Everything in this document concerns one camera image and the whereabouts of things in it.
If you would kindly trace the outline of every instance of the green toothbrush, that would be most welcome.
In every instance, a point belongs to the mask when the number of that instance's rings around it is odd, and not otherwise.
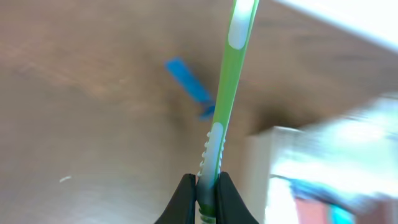
[[[215,223],[215,184],[221,172],[225,135],[259,0],[234,0],[225,43],[216,109],[198,173],[197,200],[204,223]]]

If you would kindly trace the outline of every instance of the blue object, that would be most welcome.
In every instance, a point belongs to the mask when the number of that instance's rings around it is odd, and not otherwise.
[[[166,62],[166,68],[193,100],[202,105],[203,112],[200,115],[200,119],[212,118],[215,110],[215,102],[182,59],[174,58],[169,60]]]
[[[331,224],[354,224],[354,215],[346,210],[332,205],[330,207]]]

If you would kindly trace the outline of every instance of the wooden surface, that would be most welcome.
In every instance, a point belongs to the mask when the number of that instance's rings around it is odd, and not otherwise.
[[[164,62],[184,58],[215,95],[230,4],[0,2],[0,223],[153,223],[210,129]],[[249,133],[395,91],[397,59],[261,1],[223,169],[240,186]]]

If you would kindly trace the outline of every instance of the white object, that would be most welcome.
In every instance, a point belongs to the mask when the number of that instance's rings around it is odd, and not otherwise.
[[[221,123],[214,123],[210,134],[208,134],[209,141],[205,143],[206,151],[202,154],[204,160],[200,163],[202,170],[198,173],[198,176],[202,177],[202,181],[206,185],[212,186],[214,184],[218,149],[222,144],[223,131],[224,127]]]
[[[237,0],[228,32],[229,45],[240,50],[248,38],[251,13],[254,0]]]
[[[60,183],[66,181],[66,180],[69,180],[71,178],[72,178],[71,176],[64,177],[64,178],[60,179]]]
[[[396,0],[278,1],[398,52]]]

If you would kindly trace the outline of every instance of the white grip on toothbrush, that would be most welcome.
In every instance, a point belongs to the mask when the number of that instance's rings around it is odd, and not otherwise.
[[[242,49],[248,38],[253,5],[254,0],[236,0],[228,32],[228,43],[236,50]]]
[[[197,200],[199,204],[209,206],[214,205],[214,190],[215,181],[220,173],[221,156],[218,157],[220,146],[223,150],[223,131],[224,127],[221,123],[215,122],[208,134],[209,141],[206,142],[206,151],[202,154],[203,161],[200,163],[201,171],[198,173],[199,181],[197,184]]]

